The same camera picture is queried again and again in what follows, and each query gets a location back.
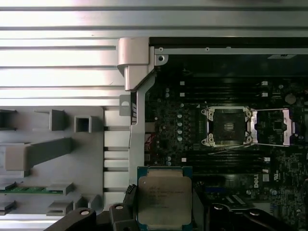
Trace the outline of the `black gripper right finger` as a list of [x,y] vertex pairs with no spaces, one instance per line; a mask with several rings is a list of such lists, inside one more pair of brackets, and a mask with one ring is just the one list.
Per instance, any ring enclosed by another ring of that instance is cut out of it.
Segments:
[[240,211],[211,202],[200,189],[192,190],[192,218],[199,231],[269,231],[259,221],[261,211],[255,208]]

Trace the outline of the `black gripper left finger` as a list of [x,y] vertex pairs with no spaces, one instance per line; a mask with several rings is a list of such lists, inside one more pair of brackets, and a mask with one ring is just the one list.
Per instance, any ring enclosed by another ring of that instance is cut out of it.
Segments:
[[51,231],[137,231],[138,187],[128,186],[123,202],[97,214],[91,208],[78,208],[49,226]]

